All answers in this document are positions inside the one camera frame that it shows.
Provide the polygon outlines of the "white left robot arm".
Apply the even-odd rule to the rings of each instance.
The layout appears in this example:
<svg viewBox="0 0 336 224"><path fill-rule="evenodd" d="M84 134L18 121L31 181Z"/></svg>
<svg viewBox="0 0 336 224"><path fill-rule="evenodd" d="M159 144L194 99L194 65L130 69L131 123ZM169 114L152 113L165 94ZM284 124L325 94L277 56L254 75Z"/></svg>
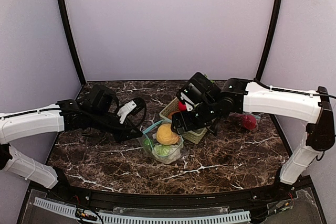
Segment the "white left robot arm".
<svg viewBox="0 0 336 224"><path fill-rule="evenodd" d="M140 124L130 115L146 112L143 98L121 105L116 93L103 85L95 85L81 99L62 100L30 111L1 114L1 170L31 180L48 189L69 186L64 172L35 161L10 144L11 141L50 132L96 129L111 133L117 143L142 135Z"/></svg>

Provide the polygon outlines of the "round red fruit toy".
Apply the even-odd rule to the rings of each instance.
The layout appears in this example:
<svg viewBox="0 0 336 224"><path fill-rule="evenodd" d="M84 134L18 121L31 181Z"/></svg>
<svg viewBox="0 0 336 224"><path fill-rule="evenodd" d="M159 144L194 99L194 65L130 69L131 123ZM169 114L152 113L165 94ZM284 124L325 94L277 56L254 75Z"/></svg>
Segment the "round red fruit toy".
<svg viewBox="0 0 336 224"><path fill-rule="evenodd" d="M180 111L185 111L186 110L186 105L183 104L182 102L179 102L178 103L178 108Z"/></svg>

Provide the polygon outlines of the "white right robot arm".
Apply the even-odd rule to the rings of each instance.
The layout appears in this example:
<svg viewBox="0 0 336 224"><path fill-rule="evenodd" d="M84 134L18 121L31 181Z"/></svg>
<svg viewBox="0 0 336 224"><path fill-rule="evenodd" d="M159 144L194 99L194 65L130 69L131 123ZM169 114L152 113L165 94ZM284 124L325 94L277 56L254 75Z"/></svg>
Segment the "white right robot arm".
<svg viewBox="0 0 336 224"><path fill-rule="evenodd" d="M232 113L272 114L306 122L303 140L280 169L281 184L294 184L319 154L335 144L332 96L325 87L301 91L267 86L257 79L230 78L219 88L197 72L176 97L186 106L172 115L171 130L179 135L215 126Z"/></svg>

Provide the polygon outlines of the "yellow peach toy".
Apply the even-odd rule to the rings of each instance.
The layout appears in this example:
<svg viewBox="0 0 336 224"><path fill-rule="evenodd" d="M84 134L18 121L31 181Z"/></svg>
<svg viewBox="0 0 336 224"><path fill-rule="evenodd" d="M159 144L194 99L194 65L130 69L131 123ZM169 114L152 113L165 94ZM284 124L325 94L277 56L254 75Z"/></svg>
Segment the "yellow peach toy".
<svg viewBox="0 0 336 224"><path fill-rule="evenodd" d="M180 136L171 130L171 124L162 124L156 132L156 140L162 145L174 145Z"/></svg>

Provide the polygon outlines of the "green leafy vegetable toy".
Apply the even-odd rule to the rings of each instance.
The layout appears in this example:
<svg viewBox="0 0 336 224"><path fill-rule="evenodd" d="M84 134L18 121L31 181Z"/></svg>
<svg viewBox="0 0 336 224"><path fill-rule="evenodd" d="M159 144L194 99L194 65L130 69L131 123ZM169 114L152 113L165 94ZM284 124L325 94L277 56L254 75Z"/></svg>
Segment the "green leafy vegetable toy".
<svg viewBox="0 0 336 224"><path fill-rule="evenodd" d="M153 147L153 141L150 138L146 138L142 142L143 148L151 150Z"/></svg>

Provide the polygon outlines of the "clear zip bag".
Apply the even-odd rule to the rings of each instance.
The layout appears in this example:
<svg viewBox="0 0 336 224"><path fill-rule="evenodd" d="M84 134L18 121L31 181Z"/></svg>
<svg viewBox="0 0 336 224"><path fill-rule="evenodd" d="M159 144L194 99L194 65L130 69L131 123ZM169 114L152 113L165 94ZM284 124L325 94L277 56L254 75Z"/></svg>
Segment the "clear zip bag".
<svg viewBox="0 0 336 224"><path fill-rule="evenodd" d="M236 125L249 130L249 131L257 131L260 117L251 113L231 113L229 115L230 120L232 120Z"/></svg>
<svg viewBox="0 0 336 224"><path fill-rule="evenodd" d="M160 120L142 132L138 138L143 151L163 164L172 164L182 157L184 139L171 129L171 120Z"/></svg>

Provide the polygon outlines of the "white green cabbage toy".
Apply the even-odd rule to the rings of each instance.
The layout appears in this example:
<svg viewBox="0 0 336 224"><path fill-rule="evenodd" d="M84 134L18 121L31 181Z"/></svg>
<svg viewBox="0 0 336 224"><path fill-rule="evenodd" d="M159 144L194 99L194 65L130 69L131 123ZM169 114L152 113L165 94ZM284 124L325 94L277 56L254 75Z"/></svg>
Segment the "white green cabbage toy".
<svg viewBox="0 0 336 224"><path fill-rule="evenodd" d="M178 145L155 145L152 150L154 158L163 163L171 164L181 158L181 148Z"/></svg>

